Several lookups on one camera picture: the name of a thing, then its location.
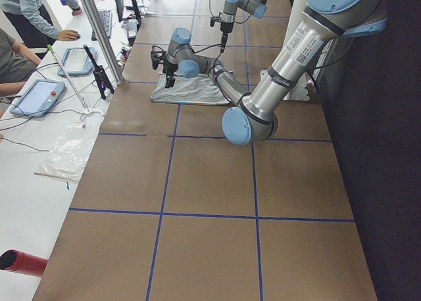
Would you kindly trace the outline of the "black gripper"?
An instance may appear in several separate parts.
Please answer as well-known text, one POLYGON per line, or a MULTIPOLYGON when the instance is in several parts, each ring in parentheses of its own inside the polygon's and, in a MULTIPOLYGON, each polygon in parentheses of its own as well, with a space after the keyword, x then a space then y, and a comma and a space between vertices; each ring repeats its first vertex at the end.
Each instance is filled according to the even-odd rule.
POLYGON ((220 21, 220 30, 222 32, 222 37, 220 41, 220 53, 223 53, 226 48, 226 44, 228 41, 228 34, 232 32, 234 23, 235 23, 235 15, 234 14, 220 14, 219 15, 220 21))
POLYGON ((174 73, 178 70, 177 60, 170 54, 165 53, 163 56, 163 69, 162 71, 166 74, 166 88, 171 88, 175 84, 174 73))

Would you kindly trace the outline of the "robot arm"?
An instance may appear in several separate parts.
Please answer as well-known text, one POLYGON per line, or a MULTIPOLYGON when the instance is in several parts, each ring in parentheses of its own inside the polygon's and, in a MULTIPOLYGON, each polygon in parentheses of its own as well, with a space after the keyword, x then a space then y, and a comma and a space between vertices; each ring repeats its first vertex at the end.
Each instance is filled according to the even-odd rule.
POLYGON ((236 145, 264 141, 277 130, 275 109, 309 70, 319 50, 333 39, 384 30, 387 2, 307 0, 300 24, 253 92, 244 90, 217 58, 199 56, 191 48, 191 33, 186 28, 174 30, 166 51, 151 51, 152 66, 163 65, 167 88, 174 86, 176 71, 185 78, 207 75, 232 104, 222 118, 225 137, 236 145))
POLYGON ((214 22, 220 23, 222 32, 220 52, 223 53, 228 41, 228 35, 232 33, 235 16, 241 9, 255 18, 262 18, 266 12, 267 0, 225 0, 222 12, 213 18, 214 22))

